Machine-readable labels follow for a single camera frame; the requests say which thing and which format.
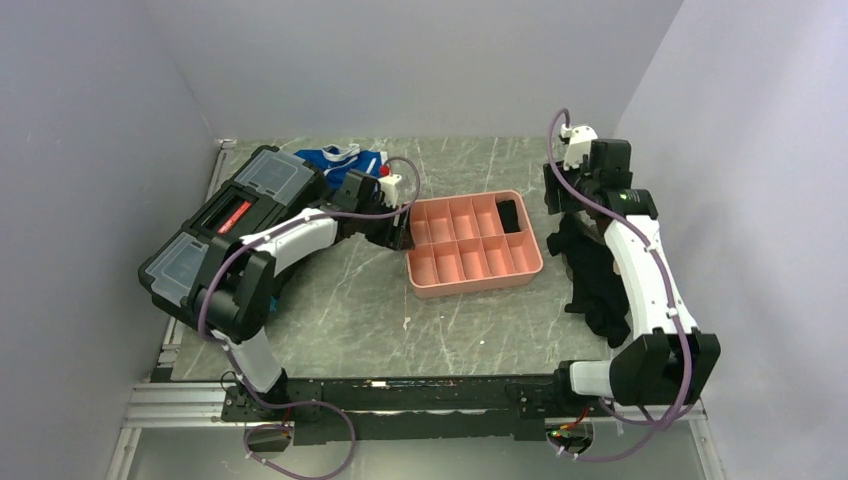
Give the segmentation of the black white underwear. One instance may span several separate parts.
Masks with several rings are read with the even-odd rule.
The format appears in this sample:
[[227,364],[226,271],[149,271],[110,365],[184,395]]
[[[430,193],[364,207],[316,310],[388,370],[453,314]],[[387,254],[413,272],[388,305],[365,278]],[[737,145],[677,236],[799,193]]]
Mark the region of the black white underwear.
[[502,200],[496,203],[498,216],[506,234],[521,231],[517,204],[514,200]]

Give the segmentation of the pink divided organizer tray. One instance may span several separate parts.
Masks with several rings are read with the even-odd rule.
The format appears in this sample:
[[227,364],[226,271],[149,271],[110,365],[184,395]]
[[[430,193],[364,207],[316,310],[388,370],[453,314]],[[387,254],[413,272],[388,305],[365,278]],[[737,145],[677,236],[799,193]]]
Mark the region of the pink divided organizer tray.
[[[506,234],[496,203],[514,200],[521,231]],[[412,290],[434,298],[530,283],[544,261],[522,196],[514,190],[419,200],[411,208]]]

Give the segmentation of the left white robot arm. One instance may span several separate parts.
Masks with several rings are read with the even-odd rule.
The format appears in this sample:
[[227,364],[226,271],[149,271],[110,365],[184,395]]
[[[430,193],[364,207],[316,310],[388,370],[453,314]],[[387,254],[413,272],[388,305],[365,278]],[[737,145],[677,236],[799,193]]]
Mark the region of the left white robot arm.
[[414,204],[399,202],[386,178],[350,171],[340,188],[290,219],[243,237],[212,239],[185,305],[198,333],[224,350],[258,417],[279,417],[289,400],[287,373],[265,330],[275,278],[356,234],[394,251],[411,249]]

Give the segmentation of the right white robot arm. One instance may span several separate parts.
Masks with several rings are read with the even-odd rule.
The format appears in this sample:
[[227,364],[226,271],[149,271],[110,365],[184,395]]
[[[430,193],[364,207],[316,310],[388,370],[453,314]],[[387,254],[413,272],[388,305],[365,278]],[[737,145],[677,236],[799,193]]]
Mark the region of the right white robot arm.
[[545,203],[561,217],[546,239],[573,282],[568,313],[606,339],[610,360],[563,361],[551,401],[574,415],[590,397],[623,406],[694,404],[719,355],[688,312],[662,250],[649,191],[632,188],[631,145],[562,135],[563,160],[543,168]]

